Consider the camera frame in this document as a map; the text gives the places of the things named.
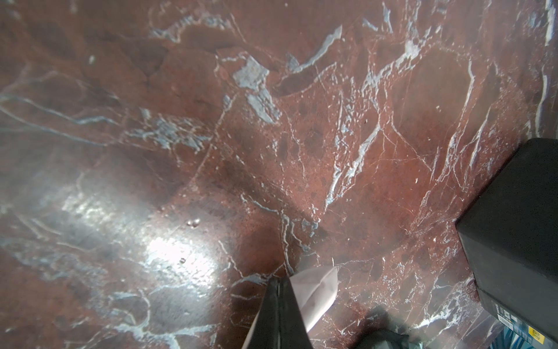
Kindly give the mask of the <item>yellow black toolbox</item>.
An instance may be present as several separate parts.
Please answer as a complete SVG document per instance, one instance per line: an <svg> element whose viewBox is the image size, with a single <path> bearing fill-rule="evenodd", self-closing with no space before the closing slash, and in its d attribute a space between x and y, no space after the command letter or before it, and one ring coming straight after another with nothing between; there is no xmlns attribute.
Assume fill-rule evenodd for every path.
<svg viewBox="0 0 558 349"><path fill-rule="evenodd" d="M521 145L456 223L483 308L557 347L557 141Z"/></svg>

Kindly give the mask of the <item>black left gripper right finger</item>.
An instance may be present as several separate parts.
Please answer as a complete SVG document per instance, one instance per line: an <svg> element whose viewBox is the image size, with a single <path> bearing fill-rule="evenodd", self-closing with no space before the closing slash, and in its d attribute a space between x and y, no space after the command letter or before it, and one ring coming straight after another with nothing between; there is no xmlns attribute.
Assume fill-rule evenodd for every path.
<svg viewBox="0 0 558 349"><path fill-rule="evenodd" d="M283 277L278 287L278 325L279 348L312 348L288 277Z"/></svg>

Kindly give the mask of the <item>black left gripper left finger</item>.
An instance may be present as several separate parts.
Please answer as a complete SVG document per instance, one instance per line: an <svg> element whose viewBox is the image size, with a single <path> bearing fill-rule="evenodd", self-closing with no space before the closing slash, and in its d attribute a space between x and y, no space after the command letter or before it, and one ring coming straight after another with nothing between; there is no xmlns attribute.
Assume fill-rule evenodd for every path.
<svg viewBox="0 0 558 349"><path fill-rule="evenodd" d="M248 331L243 348L279 348L280 279L273 278L266 292L257 317Z"/></svg>

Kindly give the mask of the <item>pink umbrella sleeve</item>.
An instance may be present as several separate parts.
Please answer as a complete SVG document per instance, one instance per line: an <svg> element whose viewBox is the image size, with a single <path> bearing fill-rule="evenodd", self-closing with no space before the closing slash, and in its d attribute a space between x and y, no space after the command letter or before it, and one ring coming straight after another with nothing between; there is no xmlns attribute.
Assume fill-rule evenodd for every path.
<svg viewBox="0 0 558 349"><path fill-rule="evenodd" d="M338 268L307 269L293 275L290 282L306 332L309 332L334 304L338 292Z"/></svg>

